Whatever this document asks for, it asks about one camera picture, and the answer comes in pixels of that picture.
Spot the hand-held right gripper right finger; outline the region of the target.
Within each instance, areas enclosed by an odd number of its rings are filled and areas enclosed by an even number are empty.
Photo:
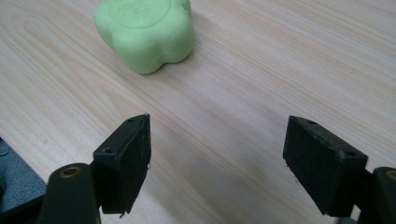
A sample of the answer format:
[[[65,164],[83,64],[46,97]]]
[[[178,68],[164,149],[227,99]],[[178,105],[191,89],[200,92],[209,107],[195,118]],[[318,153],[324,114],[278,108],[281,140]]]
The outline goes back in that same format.
[[[291,116],[283,159],[323,215],[348,217],[368,156],[318,123]]]

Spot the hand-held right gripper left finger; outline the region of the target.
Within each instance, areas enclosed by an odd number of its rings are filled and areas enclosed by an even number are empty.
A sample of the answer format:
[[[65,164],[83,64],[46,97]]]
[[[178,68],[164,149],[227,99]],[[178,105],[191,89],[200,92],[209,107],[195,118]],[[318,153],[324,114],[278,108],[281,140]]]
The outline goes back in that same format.
[[[104,214],[129,214],[151,159],[150,117],[125,120],[93,152],[95,191]]]

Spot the dark blue-grey cloth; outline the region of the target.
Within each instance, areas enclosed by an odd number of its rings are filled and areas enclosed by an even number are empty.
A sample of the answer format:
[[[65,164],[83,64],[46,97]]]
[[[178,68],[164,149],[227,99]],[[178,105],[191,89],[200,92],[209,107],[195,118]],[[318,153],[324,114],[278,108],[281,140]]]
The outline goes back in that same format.
[[[46,184],[0,138],[0,224],[36,224]]]

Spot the green flower-shaped soap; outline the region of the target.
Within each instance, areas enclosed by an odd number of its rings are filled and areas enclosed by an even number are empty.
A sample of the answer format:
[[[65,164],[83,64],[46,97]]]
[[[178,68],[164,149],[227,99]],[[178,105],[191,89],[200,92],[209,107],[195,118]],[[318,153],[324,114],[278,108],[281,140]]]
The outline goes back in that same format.
[[[184,60],[194,45],[190,0],[103,0],[94,23],[102,39],[138,74]]]

